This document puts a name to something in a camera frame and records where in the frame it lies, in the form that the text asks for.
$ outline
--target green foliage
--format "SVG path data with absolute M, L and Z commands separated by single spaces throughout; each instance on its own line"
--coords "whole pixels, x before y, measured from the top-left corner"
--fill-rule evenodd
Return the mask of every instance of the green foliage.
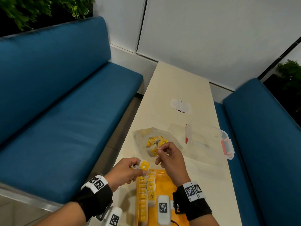
M 0 0 L 0 8 L 24 31 L 30 28 L 29 22 L 35 22 L 39 15 L 51 16 L 51 5 L 54 3 L 64 7 L 73 17 L 80 18 L 89 13 L 88 4 L 91 2 L 94 0 Z
M 301 66 L 292 60 L 278 64 L 276 69 L 281 76 L 283 90 L 289 91 L 296 98 L 296 112 L 301 110 Z

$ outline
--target transparent plastic container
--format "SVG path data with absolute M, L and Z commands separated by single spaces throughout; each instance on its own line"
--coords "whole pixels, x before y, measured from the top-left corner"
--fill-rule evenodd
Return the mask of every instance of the transparent plastic container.
M 168 128 L 182 145 L 183 155 L 212 165 L 220 165 L 220 157 L 233 159 L 234 148 L 228 134 L 220 129 L 200 123 L 171 124 Z

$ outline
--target wrist strap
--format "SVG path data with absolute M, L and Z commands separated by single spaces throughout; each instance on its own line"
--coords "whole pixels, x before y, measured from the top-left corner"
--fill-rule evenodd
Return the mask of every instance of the wrist strap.
M 101 175 L 96 175 L 83 186 L 72 201 L 81 206 L 87 222 L 92 216 L 103 214 L 112 204 L 112 197 L 113 193 L 107 180 Z
M 196 182 L 187 182 L 179 186 L 177 191 L 172 194 L 176 214 L 186 214 L 187 220 L 212 214 L 212 211 L 205 200 L 200 186 Z

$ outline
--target person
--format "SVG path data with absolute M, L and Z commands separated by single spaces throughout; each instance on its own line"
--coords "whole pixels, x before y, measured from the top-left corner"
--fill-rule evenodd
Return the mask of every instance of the person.
M 183 184 L 191 181 L 186 170 L 183 155 L 172 142 L 161 145 L 161 149 L 162 150 L 158 150 L 159 157 L 156 159 L 155 163 L 156 165 L 160 164 L 161 167 L 166 170 L 166 173 L 171 178 L 172 183 L 178 188 L 178 191 Z M 130 168 L 131 165 L 138 165 L 139 163 L 140 159 L 138 158 L 123 158 L 112 168 L 108 174 L 104 176 L 112 192 L 115 192 L 119 186 L 122 186 L 125 183 L 130 184 L 132 181 L 136 181 L 138 176 L 147 174 L 147 172 L 144 170 Z M 203 206 L 200 208 L 200 211 L 204 211 L 205 213 L 200 214 L 200 217 L 190 220 L 189 225 L 218 226 L 219 224 L 212 216 L 211 210 L 205 199 L 203 198 L 202 200 L 204 201 L 205 205 L 202 204 Z M 87 217 L 87 213 L 85 213 L 85 211 L 88 210 L 85 206 L 83 206 L 84 205 L 82 205 L 82 202 L 80 201 L 71 201 L 51 215 L 44 218 L 42 221 L 37 223 L 36 226 L 84 226 L 86 221 L 89 220 L 90 216 Z

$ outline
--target orange plastic box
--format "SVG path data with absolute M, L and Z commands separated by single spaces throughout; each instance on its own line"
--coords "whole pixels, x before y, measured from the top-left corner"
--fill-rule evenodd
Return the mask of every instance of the orange plastic box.
M 172 193 L 177 190 L 177 187 L 172 183 L 171 178 L 166 174 L 165 170 L 150 170 L 156 171 L 156 194 L 168 195 L 170 200 L 173 200 Z M 136 181 L 136 217 L 135 226 L 139 225 L 139 180 Z M 189 222 L 184 214 L 176 215 L 175 210 L 171 210 L 171 219 L 177 222 L 180 226 L 189 226 Z M 148 226 L 158 226 L 158 203 L 155 207 L 148 208 Z

